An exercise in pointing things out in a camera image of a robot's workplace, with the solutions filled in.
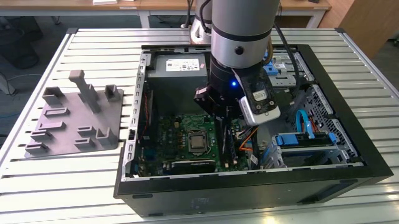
slotted aluminum table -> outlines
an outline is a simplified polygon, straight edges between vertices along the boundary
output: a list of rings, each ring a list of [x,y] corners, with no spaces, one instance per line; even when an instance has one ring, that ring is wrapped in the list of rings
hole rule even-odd
[[[399,174],[397,91],[344,33],[333,29],[284,29],[289,43],[311,45],[343,97],[395,174]],[[46,86],[76,91],[69,70],[85,70],[96,89],[124,90],[120,138],[126,139],[140,47],[188,44],[182,29],[80,29],[66,34],[0,150],[0,223],[307,223],[349,224],[399,220],[399,175],[357,188],[327,203],[193,216],[140,218],[113,199],[120,147],[110,151],[24,158]],[[272,32],[274,44],[281,44]]]

power supply label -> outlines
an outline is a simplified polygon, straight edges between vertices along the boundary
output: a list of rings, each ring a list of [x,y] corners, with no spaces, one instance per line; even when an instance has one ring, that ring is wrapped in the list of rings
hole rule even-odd
[[[166,71],[198,71],[198,59],[169,59],[166,61]]]

green circuit board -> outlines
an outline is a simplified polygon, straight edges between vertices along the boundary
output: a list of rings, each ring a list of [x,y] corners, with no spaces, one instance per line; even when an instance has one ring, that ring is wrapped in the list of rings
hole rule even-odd
[[[232,132],[240,130],[237,122],[232,122]],[[205,138],[204,151],[189,151],[189,136],[200,134]],[[166,175],[164,166],[173,161],[212,160],[216,162],[214,172],[245,170],[245,157],[237,158],[237,163],[225,167],[220,164],[214,121],[208,115],[177,115],[158,117],[156,146],[144,149],[144,166],[146,175]]]

white sticker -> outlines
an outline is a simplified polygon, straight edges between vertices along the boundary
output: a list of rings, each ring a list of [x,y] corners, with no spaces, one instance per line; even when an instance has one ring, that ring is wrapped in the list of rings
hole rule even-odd
[[[257,158],[253,156],[253,154],[250,155],[250,161],[254,163],[254,165],[257,165]]]
[[[201,88],[200,90],[197,90],[196,94],[201,94],[205,91],[206,91],[206,88]]]
[[[198,71],[198,59],[169,59],[166,61],[166,71]]]
[[[284,69],[285,68],[285,65],[281,63],[281,64],[274,64],[274,68],[276,69]]]
[[[265,90],[260,90],[252,93],[256,101],[264,100],[266,98]]]

motherboard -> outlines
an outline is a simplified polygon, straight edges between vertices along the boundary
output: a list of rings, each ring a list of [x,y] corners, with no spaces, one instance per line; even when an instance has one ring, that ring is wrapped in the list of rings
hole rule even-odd
[[[246,170],[245,153],[232,148],[234,162],[226,166],[220,159],[214,120],[208,115],[162,116],[157,119],[156,145],[142,147],[142,175],[160,176]],[[230,133],[241,130],[237,121]]]

